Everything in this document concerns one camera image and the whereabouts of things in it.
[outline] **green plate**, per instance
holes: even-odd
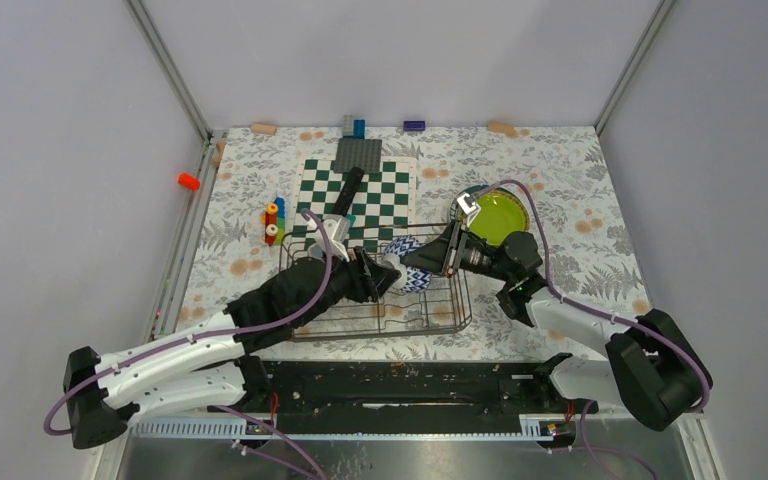
[[[464,192],[475,193],[486,186],[473,185],[462,190],[458,195]],[[479,198],[478,205],[481,206],[481,213],[469,229],[487,240],[490,245],[501,245],[505,237],[512,232],[528,231],[528,211],[513,193],[497,188]],[[458,208],[457,202],[453,200],[449,207],[449,219],[454,219],[456,216],[459,220],[463,219],[463,213]]]

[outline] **blue patterned cup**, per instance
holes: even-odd
[[[385,263],[398,270],[402,276],[390,287],[398,293],[419,293],[431,284],[431,272],[420,270],[416,267],[408,267],[402,264],[402,259],[411,252],[421,247],[422,244],[416,238],[405,235],[396,237],[384,249]]]

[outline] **wire dish rack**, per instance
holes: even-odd
[[[348,248],[363,247],[380,261],[390,240],[410,235],[421,243],[436,238],[444,223],[407,226],[354,227],[349,229]],[[284,270],[308,255],[314,244],[314,231],[293,232],[281,242],[279,268]],[[327,312],[293,332],[294,341],[376,338],[455,333],[472,320],[472,306],[465,273],[451,278],[432,277],[431,284],[420,293],[401,294],[388,291],[381,299],[369,303],[342,300]]]

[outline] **green and white chessboard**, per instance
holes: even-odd
[[[331,171],[333,160],[308,159],[296,172],[296,212],[293,216],[293,236],[301,238],[308,229],[299,213],[308,208],[317,214],[331,213],[347,174]],[[362,245],[368,251],[378,248],[379,240],[393,239],[389,225],[414,223],[414,191],[416,190],[416,159],[411,157],[382,157],[381,172],[363,177],[349,213],[355,222],[349,230],[349,247]]]

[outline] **leaf-patterned table cover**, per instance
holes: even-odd
[[[340,128],[248,128],[229,132],[177,328],[185,328],[278,271],[278,247],[261,241],[260,214],[276,196],[295,205],[294,173],[307,158],[333,158]],[[517,178],[533,192],[552,249],[552,275],[568,296],[617,313],[649,310],[640,270],[592,127],[431,127],[425,132],[372,127],[386,156],[418,162],[416,221],[440,222],[454,195],[475,184]],[[510,189],[525,202],[524,196]],[[534,222],[531,232],[537,235]],[[558,352],[598,355],[562,335],[509,320],[495,294],[501,283],[469,277],[472,323],[457,334],[285,342],[266,359],[541,361]]]

